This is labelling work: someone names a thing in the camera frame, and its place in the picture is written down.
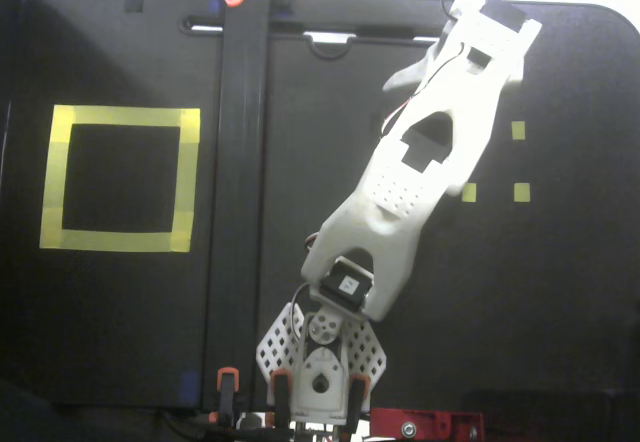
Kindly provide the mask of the white moving gripper finger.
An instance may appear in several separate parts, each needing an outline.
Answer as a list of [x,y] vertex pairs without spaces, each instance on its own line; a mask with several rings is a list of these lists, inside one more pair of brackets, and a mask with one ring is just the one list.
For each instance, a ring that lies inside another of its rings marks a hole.
[[437,59],[441,49],[431,45],[422,59],[394,73],[383,85],[383,91],[389,93],[409,86],[425,87],[436,75]]

